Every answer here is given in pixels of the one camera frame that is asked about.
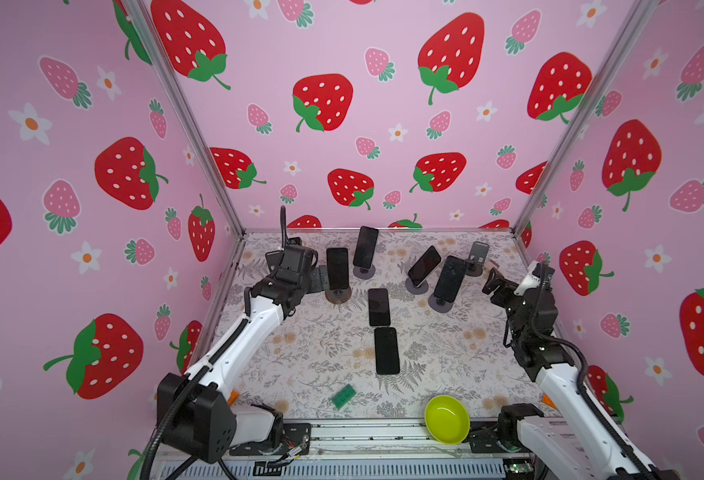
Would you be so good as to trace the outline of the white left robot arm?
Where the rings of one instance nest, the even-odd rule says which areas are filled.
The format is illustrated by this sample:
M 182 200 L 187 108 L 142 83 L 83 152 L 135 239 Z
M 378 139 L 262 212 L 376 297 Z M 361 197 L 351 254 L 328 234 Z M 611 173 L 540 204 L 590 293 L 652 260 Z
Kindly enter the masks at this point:
M 215 463 L 226 451 L 281 443 L 282 414 L 272 407 L 234 407 L 229 399 L 241 373 L 267 337 L 317 293 L 318 253 L 297 239 L 268 254 L 269 273 L 244 291 L 244 308 L 229 330 L 183 374 L 168 374 L 157 391 L 157 425 L 149 458 L 164 444 L 195 460 Z

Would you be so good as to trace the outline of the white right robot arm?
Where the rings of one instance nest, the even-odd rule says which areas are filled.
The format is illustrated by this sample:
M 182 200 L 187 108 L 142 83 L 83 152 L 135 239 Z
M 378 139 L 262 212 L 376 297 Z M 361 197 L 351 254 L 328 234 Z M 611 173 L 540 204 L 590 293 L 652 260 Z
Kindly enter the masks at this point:
M 484 294 L 506 314 L 505 347 L 519 366 L 555 404 L 578 440 L 559 441 L 543 412 L 533 404 L 501 409 L 494 427 L 480 436 L 505 449 L 526 449 L 559 479 L 675 479 L 621 430 L 588 388 L 588 362 L 573 343 L 553 336 L 558 310 L 550 285 L 554 271 L 531 264 L 524 279 L 513 282 L 491 269 Z

